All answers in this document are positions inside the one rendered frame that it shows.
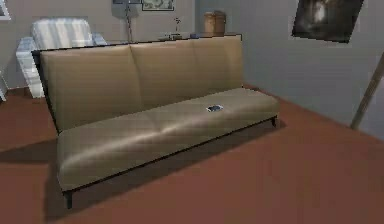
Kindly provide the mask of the grey floor lamp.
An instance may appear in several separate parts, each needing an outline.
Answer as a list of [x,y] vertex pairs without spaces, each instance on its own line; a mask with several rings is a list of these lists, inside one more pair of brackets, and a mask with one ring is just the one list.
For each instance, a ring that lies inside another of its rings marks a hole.
[[132,16],[132,5],[140,4],[141,0],[112,0],[113,5],[118,5],[124,7],[124,19],[126,22],[126,34],[127,42],[132,41],[132,28],[131,28],[131,16]]

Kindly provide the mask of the beige slanted pole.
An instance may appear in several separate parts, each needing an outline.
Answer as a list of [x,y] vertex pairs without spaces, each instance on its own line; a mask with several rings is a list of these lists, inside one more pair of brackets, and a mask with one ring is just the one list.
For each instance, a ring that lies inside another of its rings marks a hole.
[[372,74],[370,82],[365,90],[363,98],[360,101],[359,107],[352,119],[350,124],[351,129],[357,129],[364,117],[365,112],[371,102],[371,99],[378,88],[381,79],[384,77],[384,52],[382,53],[380,60],[378,61],[377,67]]

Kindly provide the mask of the white framed picture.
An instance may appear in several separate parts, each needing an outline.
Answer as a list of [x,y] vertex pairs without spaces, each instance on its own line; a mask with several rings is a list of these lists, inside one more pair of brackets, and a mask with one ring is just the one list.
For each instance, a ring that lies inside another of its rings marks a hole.
[[6,7],[5,1],[0,0],[0,21],[2,20],[10,20],[10,14],[8,12],[8,9]]

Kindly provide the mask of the dark side table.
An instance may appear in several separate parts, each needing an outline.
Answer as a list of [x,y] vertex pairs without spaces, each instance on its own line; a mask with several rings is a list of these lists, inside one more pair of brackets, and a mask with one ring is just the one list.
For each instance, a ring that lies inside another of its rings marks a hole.
[[[170,38],[170,34],[171,33],[165,33],[159,37],[157,37],[157,40],[158,41],[176,41],[176,40],[172,40]],[[190,38],[190,34],[191,33],[180,33],[182,35],[182,38],[181,39],[178,39],[178,40],[188,40],[188,39],[193,39],[193,38]],[[234,32],[227,32],[227,33],[196,33],[197,34],[197,38],[195,39],[199,39],[199,38],[212,38],[212,37],[224,37],[224,36],[241,36],[242,34],[238,34],[238,33],[234,33]]]

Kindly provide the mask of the small plant in pot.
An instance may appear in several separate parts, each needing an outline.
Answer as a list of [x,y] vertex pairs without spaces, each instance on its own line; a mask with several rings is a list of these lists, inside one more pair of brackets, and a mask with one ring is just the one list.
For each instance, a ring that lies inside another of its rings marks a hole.
[[180,34],[180,31],[179,31],[181,19],[179,17],[175,17],[174,22],[175,22],[175,31],[170,34],[170,38],[172,40],[178,40],[182,38],[182,35]]

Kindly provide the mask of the tan wicker basket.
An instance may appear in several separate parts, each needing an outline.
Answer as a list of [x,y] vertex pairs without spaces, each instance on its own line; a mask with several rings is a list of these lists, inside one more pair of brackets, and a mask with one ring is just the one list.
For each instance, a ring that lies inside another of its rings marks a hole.
[[206,12],[204,14],[205,33],[225,33],[226,14],[222,11]]

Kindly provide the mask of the tan sofa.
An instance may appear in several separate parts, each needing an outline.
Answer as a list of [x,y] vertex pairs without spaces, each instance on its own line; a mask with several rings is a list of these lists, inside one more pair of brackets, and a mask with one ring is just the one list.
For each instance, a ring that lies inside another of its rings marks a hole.
[[[37,50],[63,196],[266,121],[276,98],[245,87],[241,36]],[[207,107],[224,108],[208,112]]]

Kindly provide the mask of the green framed wall picture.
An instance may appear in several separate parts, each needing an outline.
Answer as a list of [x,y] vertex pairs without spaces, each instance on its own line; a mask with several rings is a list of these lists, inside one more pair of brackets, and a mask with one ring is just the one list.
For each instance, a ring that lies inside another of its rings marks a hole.
[[143,11],[173,11],[173,0],[142,0]]

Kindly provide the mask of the dark framed wall picture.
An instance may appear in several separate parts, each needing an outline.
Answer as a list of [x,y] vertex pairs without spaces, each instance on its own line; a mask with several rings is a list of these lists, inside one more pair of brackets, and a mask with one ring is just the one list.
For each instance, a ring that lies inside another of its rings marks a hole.
[[349,43],[364,0],[298,0],[293,37]]

